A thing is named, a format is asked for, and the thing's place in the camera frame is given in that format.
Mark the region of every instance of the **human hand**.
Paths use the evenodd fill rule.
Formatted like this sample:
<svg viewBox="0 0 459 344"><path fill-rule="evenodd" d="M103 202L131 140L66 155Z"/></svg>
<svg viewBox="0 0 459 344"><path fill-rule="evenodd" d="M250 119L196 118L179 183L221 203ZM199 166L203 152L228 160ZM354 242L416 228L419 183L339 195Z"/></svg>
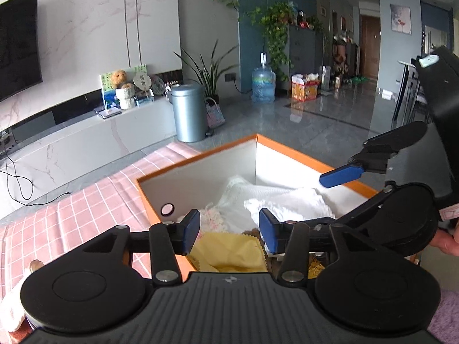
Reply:
<svg viewBox="0 0 459 344"><path fill-rule="evenodd" d="M439 248L445 254L459 256L459 243L456 239L459 240L459 228L456 228L454 235L451 235L442 229L438 229L429 244L433 247Z"/></svg>

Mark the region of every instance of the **white marble tv stand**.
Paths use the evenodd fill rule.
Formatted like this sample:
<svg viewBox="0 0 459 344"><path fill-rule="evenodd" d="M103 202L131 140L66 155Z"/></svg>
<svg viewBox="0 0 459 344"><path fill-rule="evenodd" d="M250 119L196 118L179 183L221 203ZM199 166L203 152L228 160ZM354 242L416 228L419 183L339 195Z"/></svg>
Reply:
<svg viewBox="0 0 459 344"><path fill-rule="evenodd" d="M30 201L116 159L174 136L172 105L163 97L140 107L123 111L109 119L94 116L67 126L8 155L17 174L34 183ZM0 162L5 171L5 160ZM14 174L8 161L8 173ZM10 192L22 197L14 177L9 177ZM20 180L24 195L30 185ZM22 207L11 199L6 175L0 174L0 219Z"/></svg>

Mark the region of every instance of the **woven handbag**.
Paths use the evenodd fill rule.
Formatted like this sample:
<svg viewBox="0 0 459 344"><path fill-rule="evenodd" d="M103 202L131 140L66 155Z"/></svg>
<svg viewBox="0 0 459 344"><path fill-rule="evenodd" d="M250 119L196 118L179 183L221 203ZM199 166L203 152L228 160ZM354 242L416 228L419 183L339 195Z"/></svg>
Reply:
<svg viewBox="0 0 459 344"><path fill-rule="evenodd" d="M225 123L225 118L223 117L222 110L220 106L217 105L217 102L213 98L206 97L206 109L207 109L207 124L209 128L217 128Z"/></svg>

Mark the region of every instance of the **trash can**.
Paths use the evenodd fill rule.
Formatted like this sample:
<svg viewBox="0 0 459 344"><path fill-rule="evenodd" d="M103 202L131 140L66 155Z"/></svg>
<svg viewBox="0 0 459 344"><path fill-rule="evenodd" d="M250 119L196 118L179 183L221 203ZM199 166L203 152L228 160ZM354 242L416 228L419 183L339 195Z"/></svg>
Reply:
<svg viewBox="0 0 459 344"><path fill-rule="evenodd" d="M205 89L199 84L186 84L171 89L177 138L197 142L206 138L207 114Z"/></svg>

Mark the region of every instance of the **round hole in box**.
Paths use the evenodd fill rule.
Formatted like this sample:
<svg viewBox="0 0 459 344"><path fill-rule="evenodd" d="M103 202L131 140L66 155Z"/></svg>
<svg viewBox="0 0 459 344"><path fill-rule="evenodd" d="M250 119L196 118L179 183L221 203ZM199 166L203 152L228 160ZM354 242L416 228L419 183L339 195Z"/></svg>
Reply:
<svg viewBox="0 0 459 344"><path fill-rule="evenodd" d="M161 215L164 217L171 216L174 213L175 207L172 203L166 203L161 207Z"/></svg>

